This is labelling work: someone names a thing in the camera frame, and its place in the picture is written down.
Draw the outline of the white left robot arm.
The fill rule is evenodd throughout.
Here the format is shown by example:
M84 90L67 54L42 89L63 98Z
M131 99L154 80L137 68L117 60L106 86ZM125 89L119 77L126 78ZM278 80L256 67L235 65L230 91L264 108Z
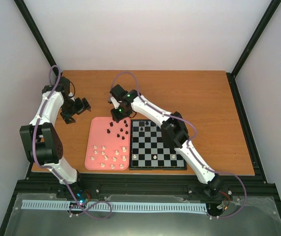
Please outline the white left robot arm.
M61 77L56 86L45 86L35 117L28 125L21 126L19 133L27 160L49 170L60 184L69 184L69 194L80 198L85 185L78 181L78 171L64 158L62 142L55 130L58 115L66 124L71 124L75 122L74 115L91 110L87 99L74 98L70 93L71 85L69 79Z

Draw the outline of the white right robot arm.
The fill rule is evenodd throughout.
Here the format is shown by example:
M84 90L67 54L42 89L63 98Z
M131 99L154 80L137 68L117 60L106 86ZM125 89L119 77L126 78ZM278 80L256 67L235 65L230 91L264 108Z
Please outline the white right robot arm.
M109 103L115 122L129 117L132 113L140 113L154 122L161 130L162 142L182 156L194 170L200 183L204 184L204 194L213 198L220 192L223 182L219 175L202 158L189 138L187 122L179 112L168 112L150 102L136 90L127 91L115 85L109 92Z

